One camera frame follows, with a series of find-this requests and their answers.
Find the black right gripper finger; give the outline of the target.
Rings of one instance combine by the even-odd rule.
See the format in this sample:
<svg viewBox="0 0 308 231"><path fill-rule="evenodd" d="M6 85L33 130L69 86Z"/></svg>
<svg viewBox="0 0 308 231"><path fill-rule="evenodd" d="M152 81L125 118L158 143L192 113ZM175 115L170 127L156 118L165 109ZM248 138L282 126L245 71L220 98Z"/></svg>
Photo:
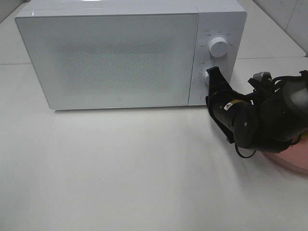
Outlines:
<svg viewBox="0 0 308 231"><path fill-rule="evenodd" d="M218 67L212 67L206 70L209 75L208 94L214 94L219 91L231 91L232 88L226 81Z"/></svg>

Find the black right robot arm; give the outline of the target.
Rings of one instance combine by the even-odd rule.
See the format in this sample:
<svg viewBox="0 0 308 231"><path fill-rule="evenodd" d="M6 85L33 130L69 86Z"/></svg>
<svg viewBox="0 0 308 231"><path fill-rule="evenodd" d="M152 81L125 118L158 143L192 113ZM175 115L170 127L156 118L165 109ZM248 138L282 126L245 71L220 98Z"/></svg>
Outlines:
<svg viewBox="0 0 308 231"><path fill-rule="evenodd" d="M235 150L279 153L300 142L308 129L308 72L249 79L250 94L232 89L218 67L208 73L206 105L211 118Z"/></svg>

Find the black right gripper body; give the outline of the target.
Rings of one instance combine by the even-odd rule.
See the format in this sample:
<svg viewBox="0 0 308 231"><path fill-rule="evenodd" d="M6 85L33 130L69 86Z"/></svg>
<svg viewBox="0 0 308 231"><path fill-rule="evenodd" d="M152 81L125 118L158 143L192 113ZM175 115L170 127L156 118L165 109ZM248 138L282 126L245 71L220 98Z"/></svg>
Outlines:
<svg viewBox="0 0 308 231"><path fill-rule="evenodd" d="M252 107L238 93L232 90L209 90L206 105L211 118L226 136L229 143L235 143L235 119L242 110Z"/></svg>

